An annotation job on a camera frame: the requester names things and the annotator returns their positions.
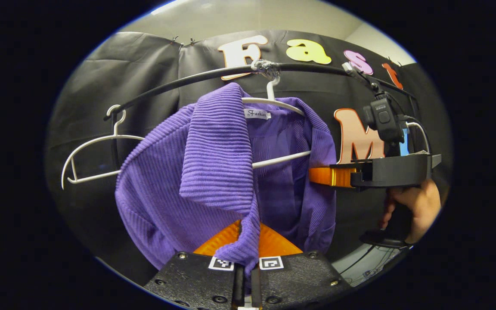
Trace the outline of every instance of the yellow letter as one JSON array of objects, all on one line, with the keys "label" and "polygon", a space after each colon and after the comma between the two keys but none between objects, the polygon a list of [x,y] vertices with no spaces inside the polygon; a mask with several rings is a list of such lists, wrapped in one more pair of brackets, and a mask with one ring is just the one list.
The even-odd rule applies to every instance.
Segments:
[{"label": "yellow letter", "polygon": [[[262,35],[247,37],[246,39],[223,44],[222,46],[218,47],[217,50],[223,52],[226,68],[239,67],[242,65],[247,65],[246,57],[250,57],[252,61],[257,60],[261,57],[260,48],[254,43],[267,44],[267,37],[264,37]],[[242,46],[246,44],[250,45],[248,45],[246,49],[243,49]],[[246,76],[248,74],[250,73],[233,74],[230,76],[221,77],[221,79],[223,81],[226,81],[229,79]]]},{"label": "yellow letter", "polygon": [[286,50],[286,55],[294,60],[313,60],[316,63],[322,63],[323,65],[327,65],[332,61],[332,59],[326,55],[325,49],[317,42],[295,39],[288,41],[287,44],[290,47]]},{"label": "yellow letter", "polygon": [[334,111],[334,118],[342,128],[342,145],[338,164],[350,163],[353,150],[355,150],[357,159],[385,157],[384,141],[378,136],[378,131],[368,127],[365,130],[355,110],[340,108]]}]

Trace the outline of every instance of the blue tag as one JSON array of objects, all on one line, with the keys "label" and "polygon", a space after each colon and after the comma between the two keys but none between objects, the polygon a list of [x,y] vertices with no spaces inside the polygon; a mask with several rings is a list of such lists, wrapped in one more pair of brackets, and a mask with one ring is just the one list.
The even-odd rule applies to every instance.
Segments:
[{"label": "blue tag", "polygon": [[409,155],[409,129],[403,129],[403,134],[405,135],[405,142],[399,143],[401,156]]}]

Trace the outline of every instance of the purple sweater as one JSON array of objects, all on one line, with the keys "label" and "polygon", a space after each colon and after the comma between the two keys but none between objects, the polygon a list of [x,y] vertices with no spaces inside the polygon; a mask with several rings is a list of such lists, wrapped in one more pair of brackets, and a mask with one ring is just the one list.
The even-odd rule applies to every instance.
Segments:
[{"label": "purple sweater", "polygon": [[[229,83],[181,108],[130,153],[116,181],[124,225],[145,257],[161,269],[177,251],[192,252],[242,220],[238,241],[215,256],[246,266],[258,262],[260,222],[303,251],[325,252],[335,227],[336,194],[310,183],[307,170],[336,163],[326,124],[298,98],[276,98],[305,117],[250,97]],[[244,108],[271,118],[245,118]],[[252,169],[311,149],[311,155]]]}]

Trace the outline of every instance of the human hand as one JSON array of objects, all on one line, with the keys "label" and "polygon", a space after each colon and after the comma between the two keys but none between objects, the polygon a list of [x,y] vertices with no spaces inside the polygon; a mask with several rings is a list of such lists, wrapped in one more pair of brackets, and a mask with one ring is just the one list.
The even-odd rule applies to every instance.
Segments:
[{"label": "human hand", "polygon": [[411,231],[406,243],[417,243],[429,230],[441,209],[439,190],[431,179],[425,180],[421,188],[390,188],[384,202],[384,215],[379,221],[380,228],[386,228],[395,210],[395,202],[407,206],[413,212]]}]

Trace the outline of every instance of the black handle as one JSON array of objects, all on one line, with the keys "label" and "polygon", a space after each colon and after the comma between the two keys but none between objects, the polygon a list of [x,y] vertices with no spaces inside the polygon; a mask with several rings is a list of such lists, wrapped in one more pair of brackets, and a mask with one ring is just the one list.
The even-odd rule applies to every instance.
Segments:
[{"label": "black handle", "polygon": [[407,247],[405,239],[411,232],[413,212],[407,206],[396,202],[385,230],[374,229],[360,236],[360,241],[368,245],[401,249]]},{"label": "black handle", "polygon": [[407,206],[396,202],[395,210],[384,230],[385,237],[404,242],[411,232],[412,221],[413,212]]}]

